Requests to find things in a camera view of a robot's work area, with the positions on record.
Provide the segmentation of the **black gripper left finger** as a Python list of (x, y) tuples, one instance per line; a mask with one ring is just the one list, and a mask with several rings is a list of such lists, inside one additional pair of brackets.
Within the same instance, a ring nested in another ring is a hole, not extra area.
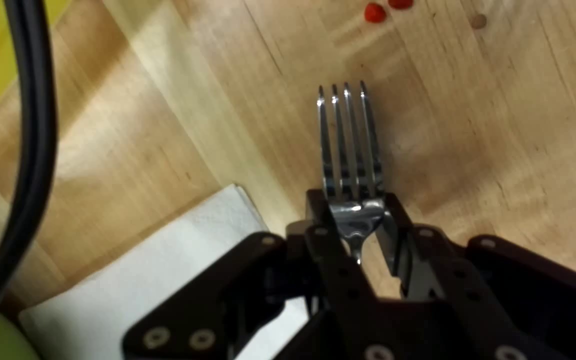
[(254, 233), (130, 327), (125, 360), (237, 360), (291, 301), (306, 323), (273, 360), (396, 360), (386, 308), (318, 192), (285, 237)]

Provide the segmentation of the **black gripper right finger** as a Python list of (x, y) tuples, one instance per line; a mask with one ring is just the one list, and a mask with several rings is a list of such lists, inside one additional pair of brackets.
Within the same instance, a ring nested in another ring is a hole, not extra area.
[(378, 228), (403, 297), (454, 317), (451, 343), (480, 360), (576, 360), (576, 272), (492, 234), (467, 247), (414, 225), (394, 194)]

